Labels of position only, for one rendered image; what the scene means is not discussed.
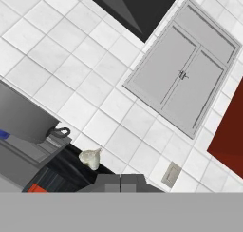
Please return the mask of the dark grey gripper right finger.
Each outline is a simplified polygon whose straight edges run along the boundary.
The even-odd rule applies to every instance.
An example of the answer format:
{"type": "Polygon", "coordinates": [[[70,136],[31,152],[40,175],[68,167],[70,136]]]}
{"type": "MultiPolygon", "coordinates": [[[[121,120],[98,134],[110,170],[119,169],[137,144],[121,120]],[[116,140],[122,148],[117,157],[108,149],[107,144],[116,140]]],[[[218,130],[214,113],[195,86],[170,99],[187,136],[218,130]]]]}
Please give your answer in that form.
{"type": "Polygon", "coordinates": [[[122,174],[121,191],[128,193],[162,193],[162,190],[149,184],[142,174],[122,174]]]}

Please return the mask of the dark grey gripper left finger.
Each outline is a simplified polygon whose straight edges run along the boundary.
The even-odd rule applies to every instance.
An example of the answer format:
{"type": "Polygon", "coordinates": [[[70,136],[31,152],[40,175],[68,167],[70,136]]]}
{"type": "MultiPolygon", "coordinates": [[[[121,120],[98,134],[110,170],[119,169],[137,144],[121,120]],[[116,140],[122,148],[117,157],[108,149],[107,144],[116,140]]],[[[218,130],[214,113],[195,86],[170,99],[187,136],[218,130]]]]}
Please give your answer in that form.
{"type": "Polygon", "coordinates": [[[95,183],[80,189],[80,192],[107,192],[107,193],[120,193],[121,177],[117,174],[99,174],[95,183]]]}

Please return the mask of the white garlic bulb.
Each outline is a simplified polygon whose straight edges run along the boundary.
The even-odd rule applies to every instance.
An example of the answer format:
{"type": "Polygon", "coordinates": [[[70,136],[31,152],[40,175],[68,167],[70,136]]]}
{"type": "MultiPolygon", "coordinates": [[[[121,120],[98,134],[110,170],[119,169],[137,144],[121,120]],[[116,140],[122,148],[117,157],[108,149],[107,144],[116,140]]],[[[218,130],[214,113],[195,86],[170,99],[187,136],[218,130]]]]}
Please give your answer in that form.
{"type": "Polygon", "coordinates": [[[92,170],[97,170],[100,166],[100,156],[102,150],[85,150],[79,154],[80,161],[92,170]]]}

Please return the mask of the grey metal pot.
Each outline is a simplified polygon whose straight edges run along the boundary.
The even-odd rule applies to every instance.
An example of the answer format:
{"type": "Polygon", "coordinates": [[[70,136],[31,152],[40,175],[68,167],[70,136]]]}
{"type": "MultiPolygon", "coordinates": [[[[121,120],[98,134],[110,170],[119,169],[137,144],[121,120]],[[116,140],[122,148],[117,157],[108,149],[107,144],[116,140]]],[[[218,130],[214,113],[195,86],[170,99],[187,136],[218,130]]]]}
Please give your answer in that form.
{"type": "Polygon", "coordinates": [[[26,96],[0,80],[0,129],[19,139],[39,144],[49,135],[65,138],[68,127],[57,128],[60,123],[26,96]]]}

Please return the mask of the grey framed window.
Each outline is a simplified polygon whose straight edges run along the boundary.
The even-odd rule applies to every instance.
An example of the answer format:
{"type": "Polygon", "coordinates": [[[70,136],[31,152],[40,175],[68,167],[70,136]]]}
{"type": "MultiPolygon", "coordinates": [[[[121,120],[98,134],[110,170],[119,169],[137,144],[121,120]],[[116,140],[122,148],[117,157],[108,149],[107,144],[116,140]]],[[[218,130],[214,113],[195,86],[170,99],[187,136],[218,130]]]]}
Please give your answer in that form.
{"type": "Polygon", "coordinates": [[[195,0],[184,0],[123,86],[194,138],[240,50],[195,0]]]}

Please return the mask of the dark grey range hood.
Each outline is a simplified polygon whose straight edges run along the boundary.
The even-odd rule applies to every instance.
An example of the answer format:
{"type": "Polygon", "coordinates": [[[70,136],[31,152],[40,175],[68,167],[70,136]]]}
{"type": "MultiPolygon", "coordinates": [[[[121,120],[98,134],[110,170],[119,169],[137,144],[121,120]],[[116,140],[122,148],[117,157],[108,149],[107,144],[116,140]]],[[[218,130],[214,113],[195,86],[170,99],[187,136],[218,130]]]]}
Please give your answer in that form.
{"type": "Polygon", "coordinates": [[[143,43],[176,0],[92,0],[143,43]]]}

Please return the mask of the grey wall socket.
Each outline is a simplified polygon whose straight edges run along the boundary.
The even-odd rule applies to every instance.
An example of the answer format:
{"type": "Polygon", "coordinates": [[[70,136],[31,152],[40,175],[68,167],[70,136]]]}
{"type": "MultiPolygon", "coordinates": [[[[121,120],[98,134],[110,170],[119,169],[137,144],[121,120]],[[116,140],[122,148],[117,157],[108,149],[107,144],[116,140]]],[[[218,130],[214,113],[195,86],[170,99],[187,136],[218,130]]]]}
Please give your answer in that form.
{"type": "Polygon", "coordinates": [[[161,181],[168,187],[172,188],[179,176],[180,171],[181,167],[178,166],[176,163],[171,162],[161,181]]]}

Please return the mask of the red wall cupboard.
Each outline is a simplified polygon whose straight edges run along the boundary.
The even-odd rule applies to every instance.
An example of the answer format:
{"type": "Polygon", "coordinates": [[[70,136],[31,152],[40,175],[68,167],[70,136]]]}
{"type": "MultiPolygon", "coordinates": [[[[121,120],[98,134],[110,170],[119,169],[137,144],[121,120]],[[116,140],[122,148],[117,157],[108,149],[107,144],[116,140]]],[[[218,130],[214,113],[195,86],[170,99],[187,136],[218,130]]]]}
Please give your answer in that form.
{"type": "Polygon", "coordinates": [[[243,78],[207,152],[243,179],[243,78]]]}

